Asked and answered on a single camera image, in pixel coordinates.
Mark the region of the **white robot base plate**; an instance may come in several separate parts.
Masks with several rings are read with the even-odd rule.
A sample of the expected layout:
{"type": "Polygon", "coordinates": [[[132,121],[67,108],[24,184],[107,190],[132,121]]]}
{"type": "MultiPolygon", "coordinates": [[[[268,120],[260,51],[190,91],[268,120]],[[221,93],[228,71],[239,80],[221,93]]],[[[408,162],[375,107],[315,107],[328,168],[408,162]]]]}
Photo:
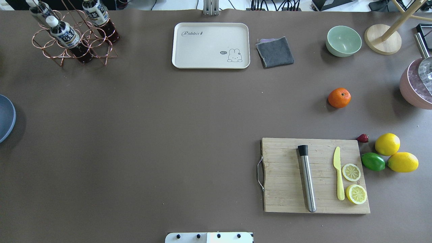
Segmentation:
{"type": "Polygon", "coordinates": [[[165,243],[253,243],[250,232],[189,232],[169,233],[165,243]]]}

